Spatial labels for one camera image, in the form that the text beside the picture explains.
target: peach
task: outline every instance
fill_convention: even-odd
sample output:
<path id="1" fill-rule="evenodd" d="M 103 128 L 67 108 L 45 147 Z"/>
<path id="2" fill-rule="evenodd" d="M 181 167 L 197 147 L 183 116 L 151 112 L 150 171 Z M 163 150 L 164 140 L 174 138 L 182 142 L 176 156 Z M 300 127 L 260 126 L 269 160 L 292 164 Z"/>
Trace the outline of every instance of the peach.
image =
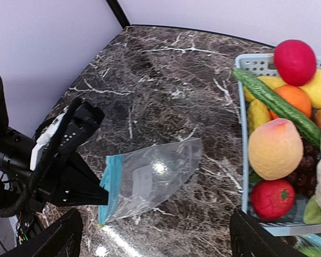
<path id="1" fill-rule="evenodd" d="M 303 142 L 294 123 L 278 118 L 258 127 L 249 138 L 248 157 L 265 180 L 288 176 L 303 157 Z"/>

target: countertop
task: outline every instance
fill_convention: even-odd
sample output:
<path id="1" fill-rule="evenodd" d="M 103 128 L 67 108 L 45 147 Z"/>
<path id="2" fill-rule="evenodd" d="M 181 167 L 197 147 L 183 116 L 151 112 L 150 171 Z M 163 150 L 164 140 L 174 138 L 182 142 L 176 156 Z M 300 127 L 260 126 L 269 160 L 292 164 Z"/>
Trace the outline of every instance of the countertop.
<path id="1" fill-rule="evenodd" d="M 199 171 L 170 199 L 142 215 L 98 228 L 98 207 L 82 206 L 81 256 L 231 256 L 228 223 L 241 204 L 242 142 L 235 58 L 273 49 L 188 29 L 132 26 L 105 47 L 49 116 L 74 97 L 106 117 L 78 152 L 101 179 L 105 156 L 203 140 Z M 44 224 L 67 208 L 46 205 Z"/>

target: ziplock bag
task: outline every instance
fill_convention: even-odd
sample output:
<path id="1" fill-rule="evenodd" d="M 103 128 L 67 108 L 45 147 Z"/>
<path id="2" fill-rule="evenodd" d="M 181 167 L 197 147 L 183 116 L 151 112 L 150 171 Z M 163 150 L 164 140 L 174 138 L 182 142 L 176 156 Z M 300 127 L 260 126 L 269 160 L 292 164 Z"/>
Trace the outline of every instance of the ziplock bag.
<path id="1" fill-rule="evenodd" d="M 99 206 L 99 223 L 144 213 L 167 200 L 195 172 L 201 154 L 202 140 L 189 138 L 107 156 L 100 186 L 109 199 Z"/>

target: orange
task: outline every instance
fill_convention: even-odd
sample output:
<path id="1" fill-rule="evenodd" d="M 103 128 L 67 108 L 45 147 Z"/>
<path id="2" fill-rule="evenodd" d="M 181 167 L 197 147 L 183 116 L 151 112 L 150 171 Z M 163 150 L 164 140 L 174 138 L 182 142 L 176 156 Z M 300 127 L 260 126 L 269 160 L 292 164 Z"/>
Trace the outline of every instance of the orange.
<path id="1" fill-rule="evenodd" d="M 293 105 L 297 110 L 304 113 L 308 118 L 311 117 L 311 101 L 309 96 L 303 90 L 291 85 L 284 85 L 274 90 L 285 101 Z M 277 119 L 278 116 L 270 111 L 273 119 Z"/>

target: bunch of grapes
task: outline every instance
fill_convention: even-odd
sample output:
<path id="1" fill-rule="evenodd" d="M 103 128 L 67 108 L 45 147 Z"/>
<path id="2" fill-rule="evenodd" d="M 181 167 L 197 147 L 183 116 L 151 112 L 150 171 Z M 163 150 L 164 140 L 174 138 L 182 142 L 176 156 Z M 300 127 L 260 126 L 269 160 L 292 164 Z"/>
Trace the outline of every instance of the bunch of grapes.
<path id="1" fill-rule="evenodd" d="M 312 145 L 303 141 L 304 154 L 299 166 L 286 177 L 295 192 L 310 199 L 315 194 L 316 166 L 321 159 L 321 153 Z"/>

